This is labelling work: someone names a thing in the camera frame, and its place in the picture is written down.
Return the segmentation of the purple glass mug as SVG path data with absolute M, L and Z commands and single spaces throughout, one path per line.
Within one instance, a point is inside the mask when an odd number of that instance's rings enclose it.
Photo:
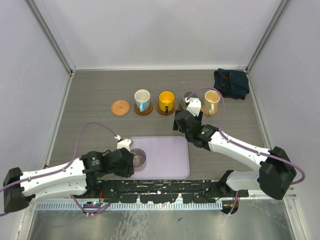
M 130 151 L 133 154 L 133 169 L 134 171 L 142 171 L 147 164 L 146 153 L 140 148 L 134 148 Z

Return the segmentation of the woven rattan coaster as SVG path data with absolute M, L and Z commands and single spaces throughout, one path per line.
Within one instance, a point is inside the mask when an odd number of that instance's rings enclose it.
M 126 115 L 130 111 L 130 104 L 125 100 L 117 100 L 111 106 L 111 112 L 118 117 Z
M 214 114 L 217 113 L 218 107 L 214 108 L 214 109 L 213 109 L 213 112 L 208 112 L 208 111 L 206 111 L 203 107 L 201 108 L 201 111 L 202 111 L 205 115 L 207 115 L 207 116 L 212 116 L 212 115 L 214 115 Z

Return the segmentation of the brown wooden coaster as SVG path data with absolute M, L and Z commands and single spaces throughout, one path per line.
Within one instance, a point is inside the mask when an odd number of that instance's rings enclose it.
M 157 112 L 158 112 L 159 114 L 164 115 L 164 116 L 171 115 L 172 113 L 175 112 L 175 108 L 173 108 L 171 111 L 168 111 L 168 112 L 162 111 L 162 110 L 160 109 L 159 104 L 156 105 L 156 110 L 157 110 Z
M 181 111 L 184 111 L 184 110 L 186 110 L 186 107 L 182 106 L 181 104 L 179 104 L 178 109 L 181 110 Z
M 144 111 L 140 111 L 140 108 L 137 106 L 137 104 L 136 103 L 134 104 L 134 112 L 139 116 L 149 115 L 153 111 L 153 108 L 154 106 L 152 102 L 150 102 L 148 109 Z

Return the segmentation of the grey green mug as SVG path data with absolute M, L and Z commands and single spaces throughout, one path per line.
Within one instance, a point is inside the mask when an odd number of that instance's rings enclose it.
M 189 105 L 189 103 L 186 102 L 186 98 L 187 98 L 191 93 L 192 93 L 191 91 L 186 92 L 186 93 L 183 95 L 182 100 L 180 101 L 180 104 L 181 104 L 182 106 L 186 107 L 186 109 L 187 109 L 187 107 L 188 107 L 188 105 Z

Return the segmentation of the cream mug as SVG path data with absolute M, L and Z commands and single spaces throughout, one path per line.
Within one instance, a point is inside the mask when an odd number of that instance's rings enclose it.
M 204 95 L 202 107 L 209 113 L 212 113 L 214 108 L 218 108 L 220 99 L 221 97 L 217 91 L 208 90 Z

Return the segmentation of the yellow mug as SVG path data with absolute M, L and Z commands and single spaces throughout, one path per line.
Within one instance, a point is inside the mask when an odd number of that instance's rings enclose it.
M 165 113 L 172 111 L 175 108 L 175 95 L 171 91 L 162 91 L 158 95 L 159 109 Z

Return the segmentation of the white and blue mug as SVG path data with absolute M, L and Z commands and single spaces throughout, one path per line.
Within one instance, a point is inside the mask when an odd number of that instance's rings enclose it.
M 140 89 L 135 92 L 134 94 L 135 103 L 137 104 L 141 112 L 148 109 L 151 102 L 150 97 L 151 97 L 150 92 L 146 89 Z

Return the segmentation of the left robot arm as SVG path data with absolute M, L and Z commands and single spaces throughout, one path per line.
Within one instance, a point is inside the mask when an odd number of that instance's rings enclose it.
M 131 177 L 134 155 L 126 148 L 114 151 L 90 151 L 68 163 L 41 170 L 23 172 L 10 169 L 3 181 L 3 210 L 5 214 L 18 212 L 30 203 L 47 198 L 82 196 L 95 198 L 101 185 L 98 179 L 114 174 Z

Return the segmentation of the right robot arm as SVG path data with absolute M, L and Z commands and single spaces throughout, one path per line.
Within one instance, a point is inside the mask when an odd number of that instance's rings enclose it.
M 250 168 L 224 173 L 218 181 L 218 190 L 225 197 L 244 190 L 261 190 L 275 200 L 282 200 L 297 175 L 282 148 L 260 148 L 230 137 L 215 126 L 202 124 L 201 114 L 194 116 L 177 109 L 173 130 L 183 133 L 197 148 L 226 155 Z

